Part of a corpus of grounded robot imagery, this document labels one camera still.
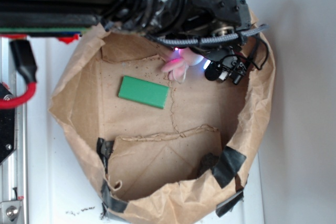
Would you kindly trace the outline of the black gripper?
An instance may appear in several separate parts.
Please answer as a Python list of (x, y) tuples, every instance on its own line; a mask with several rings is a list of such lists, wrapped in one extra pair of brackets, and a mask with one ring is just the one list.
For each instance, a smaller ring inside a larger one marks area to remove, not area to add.
[(190, 48), (210, 61), (205, 68), (209, 81), (231, 79), (239, 84), (246, 75), (251, 57), (240, 51), (247, 43), (251, 16), (245, 0), (185, 0), (181, 22), (183, 48)]

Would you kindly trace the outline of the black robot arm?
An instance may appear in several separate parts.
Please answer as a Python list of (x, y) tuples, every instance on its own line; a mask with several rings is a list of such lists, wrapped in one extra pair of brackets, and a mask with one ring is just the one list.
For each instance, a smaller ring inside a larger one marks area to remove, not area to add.
[(1, 0), (1, 34), (69, 38), (92, 26), (135, 33), (210, 60), (208, 80), (240, 82), (249, 67), (235, 51), (250, 36), (245, 0)]

